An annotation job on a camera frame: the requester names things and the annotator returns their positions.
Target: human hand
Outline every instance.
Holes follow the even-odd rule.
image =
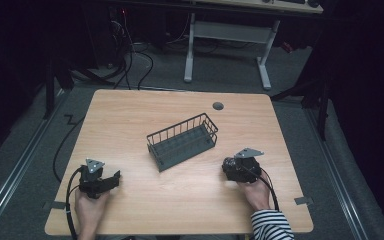
[[[98,199],[92,199],[86,193],[76,189],[75,210],[80,223],[79,240],[95,239],[96,230],[104,215],[109,196],[110,191],[107,191],[102,193]]]
[[[267,174],[264,171],[262,171],[261,177],[268,182]],[[269,204],[270,189],[263,181],[257,180],[253,183],[237,183],[255,211],[271,209]]]

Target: gray carpet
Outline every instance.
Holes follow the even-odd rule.
[[[311,49],[305,49],[287,54],[282,49],[274,48],[267,62],[273,88],[267,92],[262,89],[255,59],[251,56],[255,54],[255,48],[258,49],[258,47],[260,46],[253,45],[241,49],[245,52],[244,55],[240,52],[228,55],[227,53],[232,50],[229,47],[219,47],[210,54],[197,53],[194,79],[192,83],[184,83],[185,49],[166,48],[161,51],[148,48],[143,53],[152,57],[153,62],[151,62],[140,53],[145,47],[136,46],[132,69],[128,75],[129,84],[134,88],[153,65],[150,74],[142,82],[143,89],[158,87],[188,91],[274,95],[293,86],[311,52]],[[198,50],[205,52],[208,48],[210,47],[202,47]],[[105,74],[108,71],[101,69],[97,73]],[[44,226],[49,210],[43,209],[43,205],[54,199],[59,186],[52,172],[52,161],[58,146],[73,127],[67,124],[68,117],[65,115],[73,115],[73,121],[81,119],[87,111],[93,92],[99,88],[104,86],[89,81],[77,81],[75,88],[65,95],[68,97],[49,123],[48,130],[33,153],[24,177],[0,216],[0,239],[69,239],[69,237],[52,237],[45,234]],[[123,81],[119,88],[126,89],[126,82]],[[15,167],[35,130],[43,123],[44,99],[44,91],[41,91],[35,103],[14,125],[10,136],[0,149],[0,188]],[[294,98],[275,102],[274,107],[304,195],[314,200],[314,203],[309,205],[314,230],[311,233],[297,234],[296,238],[354,239],[328,177],[324,154],[305,110],[301,109],[299,101]],[[334,116],[333,112],[327,122],[327,144],[334,153],[338,169],[349,187],[350,195],[355,199],[363,223],[366,225],[368,239],[384,239],[384,218],[364,178],[355,166],[352,154],[346,146]],[[62,176],[65,170],[80,127],[69,135],[58,154],[56,166],[59,176]]]

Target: striped sleeve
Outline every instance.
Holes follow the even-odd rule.
[[[294,239],[288,220],[282,212],[260,210],[251,216],[256,240]]]

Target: wire basket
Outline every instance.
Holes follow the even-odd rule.
[[[206,113],[152,133],[148,150],[160,172],[216,145],[218,128]]]

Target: cable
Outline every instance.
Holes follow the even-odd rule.
[[[142,84],[142,81],[145,79],[146,76],[148,76],[148,74],[151,72],[152,68],[154,67],[154,61],[152,60],[152,58],[149,55],[147,55],[145,53],[139,53],[139,54],[147,56],[149,58],[149,60],[151,61],[151,66],[149,67],[148,72],[139,80],[138,90],[140,90],[140,85]]]
[[[70,129],[70,131],[65,135],[64,139],[62,140],[62,142],[60,143],[60,145],[58,146],[58,149],[57,149],[57,152],[55,153],[54,155],[54,159],[52,161],[52,170],[54,172],[54,176],[55,178],[58,180],[58,182],[61,182],[61,178],[58,176],[57,174],[57,171],[56,171],[56,160],[57,160],[57,157],[58,157],[58,154],[62,148],[62,146],[64,145],[65,141],[68,139],[68,136],[70,136],[70,134],[74,131],[74,129],[81,123],[83,122],[83,120],[85,119],[85,117],[82,117],[79,121],[77,121],[76,124],[74,124],[74,126]]]
[[[269,179],[269,183],[264,180],[261,176],[258,176],[257,174],[255,174],[254,172],[252,172],[251,170],[249,170],[248,168],[246,168],[244,165],[240,164],[241,167],[243,167],[246,171],[248,171],[249,173],[251,173],[252,175],[254,175],[256,178],[260,179],[261,181],[263,181],[264,184],[266,184],[266,186],[269,188],[270,190],[270,193],[272,194],[272,198],[273,198],[273,203],[274,203],[274,209],[276,211],[280,211],[279,210],[279,203],[277,202],[277,196],[276,196],[276,193],[274,192],[274,189],[273,189],[273,183],[270,179],[270,176],[269,174],[262,168],[260,168],[266,175],[267,175],[267,178]]]
[[[114,84],[113,89],[116,89],[116,88],[118,87],[118,85],[121,83],[121,81],[123,80],[123,78],[126,76],[126,83],[127,83],[127,86],[129,87],[129,90],[131,90],[129,80],[127,79],[127,73],[130,71],[130,68],[132,67],[132,63],[133,63],[133,57],[132,57],[132,51],[130,51],[130,63],[129,63],[129,68],[124,69],[124,75],[121,76],[120,79],[117,81],[117,83]]]
[[[76,234],[76,229],[74,228],[73,218],[71,216],[70,194],[73,192],[73,190],[75,188],[73,188],[73,189],[70,189],[70,188],[71,188],[71,183],[73,182],[74,177],[76,176],[77,173],[79,173],[81,171],[82,171],[82,167],[76,169],[76,171],[74,171],[73,175],[71,175],[70,181],[68,182],[67,194],[66,194],[66,198],[65,198],[65,213],[67,215],[67,222],[68,222],[68,227],[70,228],[71,237],[74,240],[77,239],[77,234]]]

